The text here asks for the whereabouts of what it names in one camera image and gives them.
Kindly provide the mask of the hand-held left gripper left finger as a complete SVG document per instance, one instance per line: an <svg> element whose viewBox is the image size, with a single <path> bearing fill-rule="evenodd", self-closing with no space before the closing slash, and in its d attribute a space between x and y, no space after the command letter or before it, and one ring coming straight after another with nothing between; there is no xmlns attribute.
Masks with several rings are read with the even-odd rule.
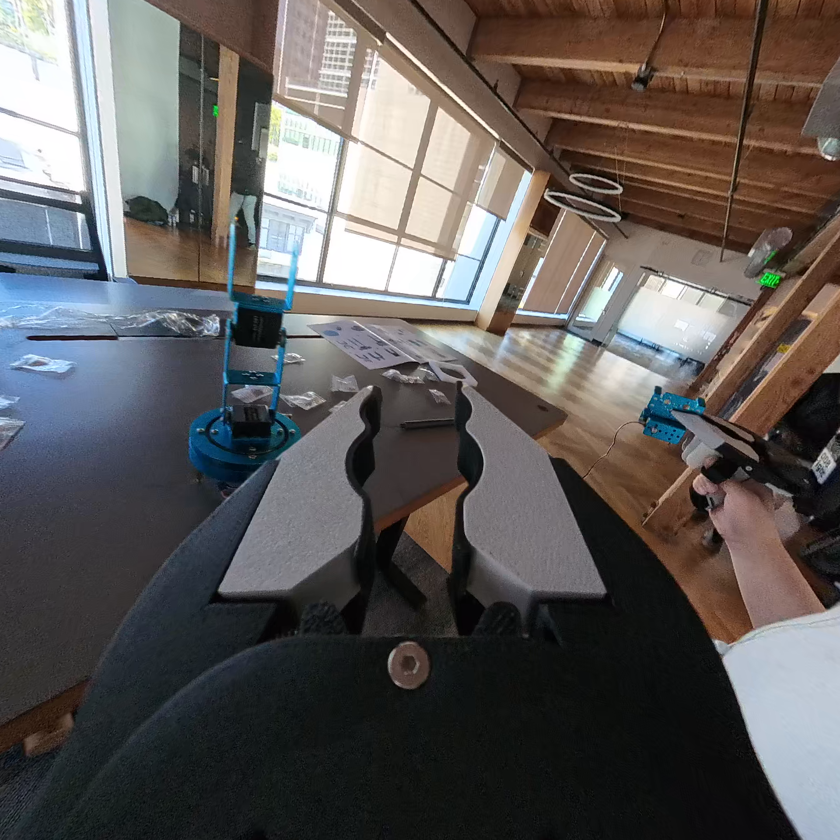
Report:
<svg viewBox="0 0 840 840"><path fill-rule="evenodd" d="M278 458L218 586L222 600L278 602L296 615L327 602L361 631L376 568L364 483L381 412L382 390L368 385Z"/></svg>

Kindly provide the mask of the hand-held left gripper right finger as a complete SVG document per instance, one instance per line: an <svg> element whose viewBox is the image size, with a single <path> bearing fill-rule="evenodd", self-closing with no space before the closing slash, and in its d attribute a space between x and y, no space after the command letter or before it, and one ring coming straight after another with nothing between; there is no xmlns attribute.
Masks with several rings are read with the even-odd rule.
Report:
<svg viewBox="0 0 840 840"><path fill-rule="evenodd" d="M608 592L549 454L477 389L455 402L456 502L448 596L468 636L496 604L529 633L540 608L608 603Z"/></svg>

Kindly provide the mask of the blue perforated metal bracket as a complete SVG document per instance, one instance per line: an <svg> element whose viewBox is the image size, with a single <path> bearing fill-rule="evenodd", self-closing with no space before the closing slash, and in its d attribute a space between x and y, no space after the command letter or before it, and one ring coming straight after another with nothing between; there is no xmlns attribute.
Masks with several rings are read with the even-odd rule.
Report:
<svg viewBox="0 0 840 840"><path fill-rule="evenodd" d="M665 392L662 386L657 385L638 422L642 424L645 436L677 445L685 436L686 429L674 416L674 411L703 414L705 410L705 399Z"/></svg>

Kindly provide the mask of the blue toy robot arm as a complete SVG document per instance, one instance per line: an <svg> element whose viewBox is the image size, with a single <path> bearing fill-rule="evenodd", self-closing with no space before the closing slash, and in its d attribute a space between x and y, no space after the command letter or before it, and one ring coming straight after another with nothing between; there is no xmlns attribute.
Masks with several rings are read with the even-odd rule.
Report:
<svg viewBox="0 0 840 840"><path fill-rule="evenodd" d="M301 436L298 425L278 409L287 347L284 318L292 309L300 247L292 247L285 297L236 291L236 227L231 223L228 230L227 292L234 310L225 327L222 402L195 419L188 436L193 467L228 486L243 483ZM275 367L237 368L238 350L273 350Z"/></svg>

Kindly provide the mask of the person's right forearm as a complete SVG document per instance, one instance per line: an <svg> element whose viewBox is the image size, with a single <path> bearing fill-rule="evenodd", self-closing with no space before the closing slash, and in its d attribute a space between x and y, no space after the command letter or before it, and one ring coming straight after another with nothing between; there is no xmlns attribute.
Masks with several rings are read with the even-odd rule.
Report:
<svg viewBox="0 0 840 840"><path fill-rule="evenodd" d="M753 629L826 611L784 547L773 516L732 518L719 508L712 520L729 550Z"/></svg>

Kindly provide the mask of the dark desk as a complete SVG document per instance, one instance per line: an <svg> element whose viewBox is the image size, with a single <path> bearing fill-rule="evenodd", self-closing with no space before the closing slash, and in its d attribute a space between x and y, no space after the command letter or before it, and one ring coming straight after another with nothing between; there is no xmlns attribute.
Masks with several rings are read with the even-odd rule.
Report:
<svg viewBox="0 0 840 840"><path fill-rule="evenodd" d="M212 312L222 291L2 274L2 305L115 316ZM85 327L2 328L2 395L24 423L2 449L2 754L67 730L102 650L161 564L221 503L192 468L192 421L220 403L224 341ZM9 368L26 353L75 362L67 375ZM366 485L376 531L460 484L452 429L382 384L383 428ZM49 735L40 734L43 743Z"/></svg>

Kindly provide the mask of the person's right hand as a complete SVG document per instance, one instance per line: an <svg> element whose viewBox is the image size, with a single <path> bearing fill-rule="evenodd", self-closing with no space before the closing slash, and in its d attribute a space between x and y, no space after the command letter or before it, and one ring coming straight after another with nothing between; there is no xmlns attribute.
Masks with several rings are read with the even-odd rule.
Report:
<svg viewBox="0 0 840 840"><path fill-rule="evenodd" d="M769 551L782 544L774 519L774 496L766 487L751 479L714 482L700 474L692 489L700 496L721 499L710 518L732 555Z"/></svg>

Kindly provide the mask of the frosted glass partition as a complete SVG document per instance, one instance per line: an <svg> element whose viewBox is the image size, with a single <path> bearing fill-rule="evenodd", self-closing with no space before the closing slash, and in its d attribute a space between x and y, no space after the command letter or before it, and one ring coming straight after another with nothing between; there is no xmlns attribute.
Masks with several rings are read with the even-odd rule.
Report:
<svg viewBox="0 0 840 840"><path fill-rule="evenodd" d="M616 333L707 364L752 304L696 284L646 274L619 318Z"/></svg>

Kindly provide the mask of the grey dome lamp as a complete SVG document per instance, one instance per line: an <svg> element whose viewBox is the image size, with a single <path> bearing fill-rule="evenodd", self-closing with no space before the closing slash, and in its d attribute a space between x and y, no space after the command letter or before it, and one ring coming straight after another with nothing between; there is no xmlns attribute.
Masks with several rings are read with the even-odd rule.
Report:
<svg viewBox="0 0 840 840"><path fill-rule="evenodd" d="M801 136L815 141L823 159L839 162L839 59L829 71L809 111Z"/></svg>
<svg viewBox="0 0 840 840"><path fill-rule="evenodd" d="M793 238L790 227L768 227L762 231L748 253L748 261L743 275L756 279L763 275L765 266L781 250L787 247Z"/></svg>

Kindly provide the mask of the large crumpled clear plastic wrap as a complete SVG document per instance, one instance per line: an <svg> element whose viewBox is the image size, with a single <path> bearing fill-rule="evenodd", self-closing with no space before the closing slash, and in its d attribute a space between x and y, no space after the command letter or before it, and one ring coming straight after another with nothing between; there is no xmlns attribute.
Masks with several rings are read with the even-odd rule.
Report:
<svg viewBox="0 0 840 840"><path fill-rule="evenodd" d="M61 306L21 304L2 308L2 329L92 331L110 329L118 336L217 339L223 320L211 312L147 310L129 314L100 313Z"/></svg>

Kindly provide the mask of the scattered small clear parts bags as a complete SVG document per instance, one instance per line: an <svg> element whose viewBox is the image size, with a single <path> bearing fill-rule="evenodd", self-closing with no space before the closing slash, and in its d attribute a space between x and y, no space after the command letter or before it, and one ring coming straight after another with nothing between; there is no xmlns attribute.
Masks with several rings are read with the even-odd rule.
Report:
<svg viewBox="0 0 840 840"><path fill-rule="evenodd" d="M405 383L369 371L325 341L302 342L303 361L285 364L278 409L305 434L368 385L381 388L381 425L455 416L455 385ZM186 450L193 421L222 402L218 340L132 339L43 342L56 358L13 353L2 365L2 397L16 397L27 428L83 442L107 433Z"/></svg>

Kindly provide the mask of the large grid window with shades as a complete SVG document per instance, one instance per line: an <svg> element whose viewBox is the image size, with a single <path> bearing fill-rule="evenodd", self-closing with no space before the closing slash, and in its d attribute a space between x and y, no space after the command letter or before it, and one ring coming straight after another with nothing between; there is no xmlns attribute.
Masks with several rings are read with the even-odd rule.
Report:
<svg viewBox="0 0 840 840"><path fill-rule="evenodd" d="M526 170L349 2L279 2L257 276L469 303Z"/></svg>

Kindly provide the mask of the thick wooden post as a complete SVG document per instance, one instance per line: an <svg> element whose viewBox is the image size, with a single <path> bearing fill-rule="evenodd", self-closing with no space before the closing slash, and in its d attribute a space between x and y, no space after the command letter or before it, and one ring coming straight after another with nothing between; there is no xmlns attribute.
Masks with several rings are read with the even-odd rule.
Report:
<svg viewBox="0 0 840 840"><path fill-rule="evenodd" d="M838 334L806 331L773 367L729 421L767 434L838 356ZM691 516L689 487L699 468L688 466L643 519L644 528L672 536Z"/></svg>

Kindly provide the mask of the slim wooden post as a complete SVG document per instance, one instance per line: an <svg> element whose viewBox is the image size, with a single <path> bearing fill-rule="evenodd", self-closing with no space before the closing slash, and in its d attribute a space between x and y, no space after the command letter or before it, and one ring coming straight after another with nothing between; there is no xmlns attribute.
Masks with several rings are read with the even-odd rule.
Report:
<svg viewBox="0 0 840 840"><path fill-rule="evenodd" d="M759 294L685 396L703 398L710 410L723 408L823 288L838 281L839 213L784 267L789 275L775 290Z"/></svg>

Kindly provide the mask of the white cardboard frame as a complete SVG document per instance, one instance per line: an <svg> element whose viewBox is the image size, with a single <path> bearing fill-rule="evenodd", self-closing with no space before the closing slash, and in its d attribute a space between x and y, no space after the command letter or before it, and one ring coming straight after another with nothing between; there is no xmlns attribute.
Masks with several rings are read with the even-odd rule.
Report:
<svg viewBox="0 0 840 840"><path fill-rule="evenodd" d="M427 363L427 366L440 382L460 384L472 388L478 386L476 378L462 364L432 360Z"/></svg>

